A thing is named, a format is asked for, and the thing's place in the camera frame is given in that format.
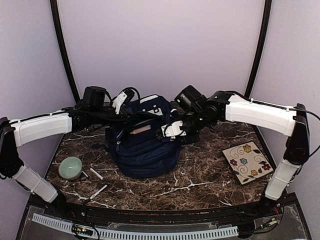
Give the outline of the pink highlighter pen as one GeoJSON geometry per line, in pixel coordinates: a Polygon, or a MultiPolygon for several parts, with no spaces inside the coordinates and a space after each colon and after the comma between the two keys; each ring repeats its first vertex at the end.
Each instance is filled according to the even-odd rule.
{"type": "Polygon", "coordinates": [[[142,126],[142,127],[139,127],[137,129],[134,129],[130,132],[131,135],[137,135],[137,134],[140,134],[140,133],[143,133],[143,132],[146,132],[148,130],[151,129],[151,125],[145,125],[145,126],[142,126]]]}

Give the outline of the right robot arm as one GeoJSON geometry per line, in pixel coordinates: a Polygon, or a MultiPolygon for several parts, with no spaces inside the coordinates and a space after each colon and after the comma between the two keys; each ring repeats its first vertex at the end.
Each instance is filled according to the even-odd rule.
{"type": "Polygon", "coordinates": [[[287,136],[285,152],[271,180],[265,187],[255,213],[266,217],[274,210],[287,185],[294,180],[302,166],[314,155],[310,151],[310,129],[303,104],[283,106],[249,99],[236,91],[216,91],[207,98],[192,85],[184,88],[174,99],[186,112],[163,129],[163,136],[171,139],[195,135],[217,122],[246,123],[287,136]]]}

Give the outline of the navy blue backpack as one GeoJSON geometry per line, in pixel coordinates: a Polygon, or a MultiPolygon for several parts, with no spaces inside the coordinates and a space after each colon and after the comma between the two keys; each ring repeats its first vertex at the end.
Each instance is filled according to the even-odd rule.
{"type": "Polygon", "coordinates": [[[183,145],[178,139],[158,138],[156,131],[179,118],[177,109],[163,96],[154,94],[124,106],[137,116],[128,123],[115,123],[105,129],[108,152],[127,177],[153,178],[170,172],[177,164],[183,145]],[[139,134],[131,131],[151,125],[139,134]]]}

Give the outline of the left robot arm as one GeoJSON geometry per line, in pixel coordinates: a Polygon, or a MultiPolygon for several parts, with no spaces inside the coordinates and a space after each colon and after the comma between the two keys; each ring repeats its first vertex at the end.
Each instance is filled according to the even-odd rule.
{"type": "Polygon", "coordinates": [[[127,122],[134,113],[122,111],[133,97],[140,98],[134,87],[126,87],[117,96],[98,86],[88,86],[82,99],[75,106],[65,107],[25,119],[0,119],[0,178],[13,179],[31,193],[50,203],[51,210],[60,218],[67,218],[70,206],[61,198],[58,190],[19,156],[18,148],[47,137],[74,133],[92,125],[106,126],[127,122]]]}

